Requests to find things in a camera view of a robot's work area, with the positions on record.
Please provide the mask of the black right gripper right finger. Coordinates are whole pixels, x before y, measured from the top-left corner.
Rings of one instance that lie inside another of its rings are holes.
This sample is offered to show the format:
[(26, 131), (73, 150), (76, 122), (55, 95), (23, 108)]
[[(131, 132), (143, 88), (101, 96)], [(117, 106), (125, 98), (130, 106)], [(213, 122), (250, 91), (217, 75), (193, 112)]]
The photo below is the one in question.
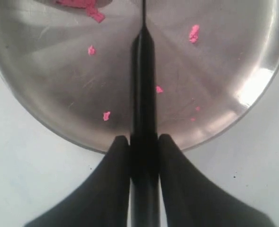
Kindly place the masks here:
[(163, 201), (170, 227), (272, 227), (264, 213), (207, 179), (168, 134), (159, 137)]

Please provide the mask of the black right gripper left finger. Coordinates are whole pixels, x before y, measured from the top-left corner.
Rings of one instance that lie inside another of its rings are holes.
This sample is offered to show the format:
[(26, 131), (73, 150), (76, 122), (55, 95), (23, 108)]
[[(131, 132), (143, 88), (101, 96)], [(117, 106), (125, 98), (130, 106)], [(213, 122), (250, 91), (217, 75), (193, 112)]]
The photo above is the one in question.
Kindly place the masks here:
[(73, 193), (27, 227), (125, 227), (130, 189), (130, 153), (115, 137), (93, 173)]

